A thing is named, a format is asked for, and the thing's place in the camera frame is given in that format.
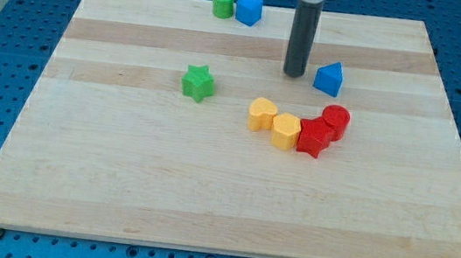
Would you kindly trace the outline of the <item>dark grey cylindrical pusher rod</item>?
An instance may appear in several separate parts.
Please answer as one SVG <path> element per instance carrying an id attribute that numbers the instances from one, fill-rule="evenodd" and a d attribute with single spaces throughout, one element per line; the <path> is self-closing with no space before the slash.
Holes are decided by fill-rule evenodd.
<path id="1" fill-rule="evenodd" d="M 304 75 L 323 5 L 323 1 L 310 3 L 298 0 L 297 2 L 283 63 L 284 73 L 291 78 Z"/>

